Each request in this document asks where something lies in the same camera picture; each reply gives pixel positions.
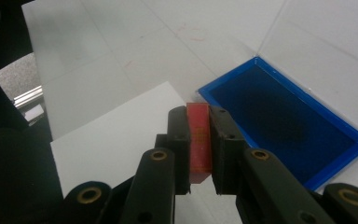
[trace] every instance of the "red rectangular object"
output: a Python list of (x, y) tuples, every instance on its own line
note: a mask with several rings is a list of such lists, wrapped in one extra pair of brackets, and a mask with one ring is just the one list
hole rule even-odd
[(187, 119), (191, 132), (190, 183), (200, 184), (212, 172), (209, 105), (187, 103)]

